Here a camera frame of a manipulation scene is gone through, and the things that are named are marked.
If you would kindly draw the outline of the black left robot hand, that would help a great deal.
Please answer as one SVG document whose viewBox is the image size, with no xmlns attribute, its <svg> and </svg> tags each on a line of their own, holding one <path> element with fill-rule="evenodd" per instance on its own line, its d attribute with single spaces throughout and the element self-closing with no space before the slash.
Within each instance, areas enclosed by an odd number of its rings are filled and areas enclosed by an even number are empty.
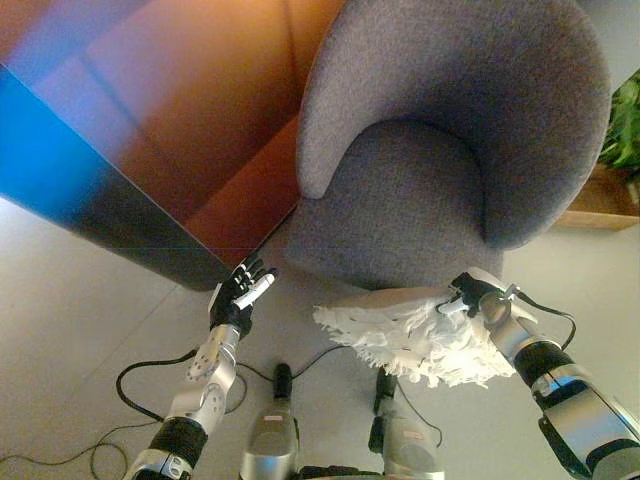
<svg viewBox="0 0 640 480">
<path fill-rule="evenodd" d="M 214 289 L 208 307 L 209 329 L 231 326 L 237 330 L 239 338 L 244 339 L 252 328 L 254 303 L 273 285 L 277 276 L 277 269 L 266 269 L 257 254 L 246 257 Z"/>
</svg>

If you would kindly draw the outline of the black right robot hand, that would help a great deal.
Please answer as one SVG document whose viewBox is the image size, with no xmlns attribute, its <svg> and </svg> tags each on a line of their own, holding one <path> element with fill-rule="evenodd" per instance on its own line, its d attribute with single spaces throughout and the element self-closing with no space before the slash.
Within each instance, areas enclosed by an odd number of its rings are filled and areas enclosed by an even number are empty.
<svg viewBox="0 0 640 480">
<path fill-rule="evenodd" d="M 490 273 L 479 269 L 469 268 L 454 278 L 450 284 L 453 296 L 436 306 L 436 311 L 451 315 L 455 312 L 466 311 L 473 318 L 479 311 L 480 300 L 488 293 L 501 292 L 506 287 Z"/>
</svg>

